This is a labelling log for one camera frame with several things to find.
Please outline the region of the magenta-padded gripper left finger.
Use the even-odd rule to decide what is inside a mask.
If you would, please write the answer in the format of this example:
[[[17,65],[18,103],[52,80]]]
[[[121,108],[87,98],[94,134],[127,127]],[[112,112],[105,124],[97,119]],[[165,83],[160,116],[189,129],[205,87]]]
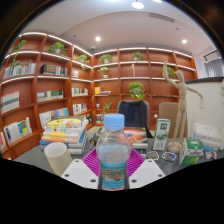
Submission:
[[[92,150],[82,159],[74,159],[61,177],[83,188],[97,189],[99,175],[100,163],[96,150]]]

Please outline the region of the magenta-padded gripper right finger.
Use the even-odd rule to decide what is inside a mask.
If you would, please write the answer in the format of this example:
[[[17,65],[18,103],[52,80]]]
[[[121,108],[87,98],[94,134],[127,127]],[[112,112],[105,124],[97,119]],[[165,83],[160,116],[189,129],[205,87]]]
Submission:
[[[157,181],[165,174],[152,159],[144,159],[136,150],[131,150],[127,162],[128,186],[130,189],[140,188]]]

